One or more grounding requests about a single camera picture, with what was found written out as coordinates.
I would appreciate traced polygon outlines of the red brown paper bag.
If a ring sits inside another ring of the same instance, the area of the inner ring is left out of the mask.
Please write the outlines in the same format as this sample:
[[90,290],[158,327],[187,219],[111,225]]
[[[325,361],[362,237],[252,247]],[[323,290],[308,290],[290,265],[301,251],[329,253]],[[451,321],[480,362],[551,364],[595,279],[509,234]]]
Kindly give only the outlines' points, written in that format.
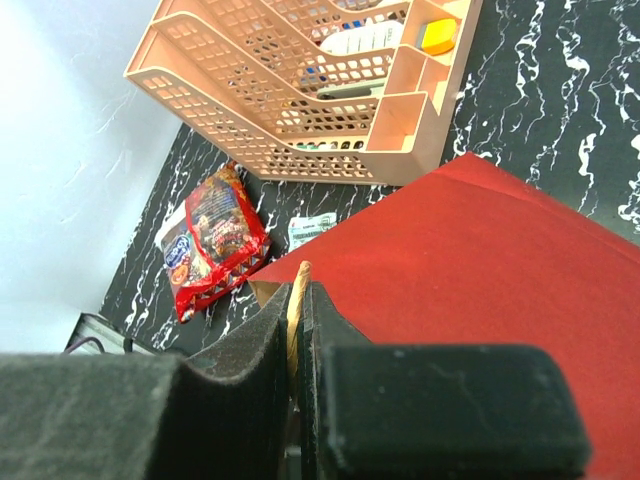
[[250,277],[265,303],[309,261],[377,343],[527,343],[569,380],[591,479],[639,475],[639,250],[465,154]]

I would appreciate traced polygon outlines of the red candy bag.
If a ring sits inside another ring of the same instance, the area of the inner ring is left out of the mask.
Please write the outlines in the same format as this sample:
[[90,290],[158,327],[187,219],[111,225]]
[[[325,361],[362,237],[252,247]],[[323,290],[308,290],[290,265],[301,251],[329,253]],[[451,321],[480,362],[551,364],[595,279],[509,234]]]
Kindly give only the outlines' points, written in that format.
[[154,243],[181,324],[243,284],[262,266],[271,245],[232,161],[176,207]]

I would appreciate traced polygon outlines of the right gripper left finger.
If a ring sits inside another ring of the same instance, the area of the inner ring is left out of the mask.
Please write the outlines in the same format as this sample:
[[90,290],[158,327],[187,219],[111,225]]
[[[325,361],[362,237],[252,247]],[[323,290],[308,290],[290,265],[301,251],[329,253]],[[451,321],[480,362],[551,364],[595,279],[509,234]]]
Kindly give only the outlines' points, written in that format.
[[5,479],[274,479],[288,409],[280,287],[190,358],[5,355]]

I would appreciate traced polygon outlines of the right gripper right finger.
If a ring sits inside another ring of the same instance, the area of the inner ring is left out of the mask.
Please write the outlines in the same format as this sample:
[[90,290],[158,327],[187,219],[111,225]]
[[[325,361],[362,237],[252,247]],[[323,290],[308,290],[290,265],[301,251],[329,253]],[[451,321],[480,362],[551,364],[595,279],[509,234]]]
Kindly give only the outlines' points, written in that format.
[[525,344],[376,344],[310,285],[301,319],[306,479],[581,479],[567,379]]

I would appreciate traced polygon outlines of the silver foil snack packet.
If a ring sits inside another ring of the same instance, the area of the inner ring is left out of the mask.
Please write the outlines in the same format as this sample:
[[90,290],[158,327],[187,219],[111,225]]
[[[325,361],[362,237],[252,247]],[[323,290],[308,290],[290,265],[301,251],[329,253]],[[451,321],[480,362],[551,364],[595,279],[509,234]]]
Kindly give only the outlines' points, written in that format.
[[288,225],[288,252],[291,252],[337,225],[337,214],[327,212],[316,216],[294,217]]

